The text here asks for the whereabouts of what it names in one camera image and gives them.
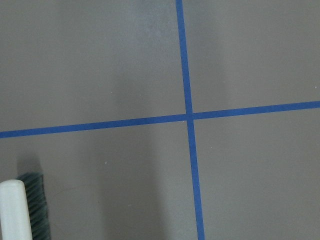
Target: broom handle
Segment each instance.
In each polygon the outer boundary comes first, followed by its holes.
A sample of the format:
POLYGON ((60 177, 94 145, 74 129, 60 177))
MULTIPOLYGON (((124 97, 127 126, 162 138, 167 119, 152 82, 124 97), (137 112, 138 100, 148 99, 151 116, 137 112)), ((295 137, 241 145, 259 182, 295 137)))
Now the broom handle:
POLYGON ((0 183, 2 240, 32 240, 25 185, 20 180, 0 183))

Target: gray surface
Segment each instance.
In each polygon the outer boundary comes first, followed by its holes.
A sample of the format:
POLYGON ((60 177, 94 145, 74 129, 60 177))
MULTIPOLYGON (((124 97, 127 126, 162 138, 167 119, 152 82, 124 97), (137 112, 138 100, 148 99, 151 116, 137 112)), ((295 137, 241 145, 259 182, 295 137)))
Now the gray surface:
POLYGON ((171 0, 2 1, 0 131, 183 114, 171 0))
POLYGON ((197 238, 184 122, 11 138, 0 152, 0 182, 38 160, 52 240, 197 238))
POLYGON ((206 239, 317 240, 320 110, 195 123, 206 239))
POLYGON ((184 1, 195 112, 318 101, 320 1, 184 1))
MULTIPOLYGON (((195 112, 320 100, 320 2, 184 0, 195 112)), ((174 0, 1 1, 0 131, 185 113, 174 0)), ((196 120, 206 240, 318 240, 320 110, 196 120)), ((0 139, 52 240, 196 240, 185 122, 0 139)))

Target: floor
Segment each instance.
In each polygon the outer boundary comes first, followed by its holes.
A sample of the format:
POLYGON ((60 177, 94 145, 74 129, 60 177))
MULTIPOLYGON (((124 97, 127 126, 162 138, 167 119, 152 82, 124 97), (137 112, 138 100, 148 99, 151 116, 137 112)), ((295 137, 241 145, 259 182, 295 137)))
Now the floor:
POLYGON ((0 181, 52 240, 318 240, 320 1, 4 1, 0 181))

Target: dark green bristles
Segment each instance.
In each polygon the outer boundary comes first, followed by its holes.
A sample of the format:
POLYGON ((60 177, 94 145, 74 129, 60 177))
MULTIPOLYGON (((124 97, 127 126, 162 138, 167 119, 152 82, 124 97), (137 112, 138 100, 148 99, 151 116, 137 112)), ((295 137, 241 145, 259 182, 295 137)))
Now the dark green bristles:
POLYGON ((17 179, 24 183, 33 240, 50 240, 43 174, 39 172, 25 173, 17 179))

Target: blue painter's tape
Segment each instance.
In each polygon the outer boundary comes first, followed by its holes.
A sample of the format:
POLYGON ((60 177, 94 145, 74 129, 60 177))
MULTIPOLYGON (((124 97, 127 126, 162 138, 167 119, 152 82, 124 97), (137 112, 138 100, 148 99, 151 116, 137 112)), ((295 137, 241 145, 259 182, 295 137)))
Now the blue painter's tape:
POLYGON ((119 127, 128 127, 128 126, 147 125, 147 124, 171 123, 171 122, 185 121, 186 119, 187 117, 185 114, 178 114, 178 115, 169 115, 169 116, 155 116, 155 117, 145 117, 145 118, 136 118, 136 119, 127 119, 127 120, 117 120, 117 121, 105 121, 105 122, 94 122, 94 123, 84 123, 84 124, 65 125, 65 126, 22 129, 22 130, 13 130, 13 131, 1 131, 0 139, 32 136, 32 135, 77 132, 77 131, 85 131, 85 130, 110 129, 110 128, 119 128, 119 127))
POLYGON ((190 152, 190 162, 191 162, 191 176, 192 176, 193 200, 194 200, 194 208, 195 208, 197 236, 198 236, 198 240, 205 240, 205 229, 204 229, 204 221, 203 221, 198 158, 197 158, 197 148, 196 148, 196 136, 195 136, 195 126, 194 126, 193 120, 187 121, 187 131, 188 131, 188 140, 189 140, 189 152, 190 152))
POLYGON ((185 112, 188 115, 188 114, 192 114, 193 109, 192 109, 192 97, 191 97, 191 85, 190 85, 190 76, 189 76, 184 10, 182 5, 182 0, 176 0, 175 4, 176 4, 176 16, 177 16, 178 33, 179 33, 185 112))
POLYGON ((203 213, 202 213, 200 181, 199 181, 199 171, 198 171, 197 148, 196 148, 196 136, 195 136, 195 127, 194 127, 194 119, 193 119, 193 108, 192 108, 192 94, 191 94, 191 84, 190 84, 190 75, 189 75, 188 53, 187 53, 186 30, 185 30, 185 20, 184 20, 184 10, 183 10, 182 0, 176 0, 175 6, 176 6, 176 16, 177 16, 178 33, 179 33, 185 112, 187 116, 187 132, 188 132, 188 141, 189 141, 196 230, 197 230, 198 240, 205 240, 204 220, 203 220, 203 213))
POLYGON ((206 111, 193 114, 193 119, 214 119, 240 115, 265 114, 294 110, 316 109, 320 108, 320 101, 298 102, 270 106, 255 106, 229 110, 206 111))

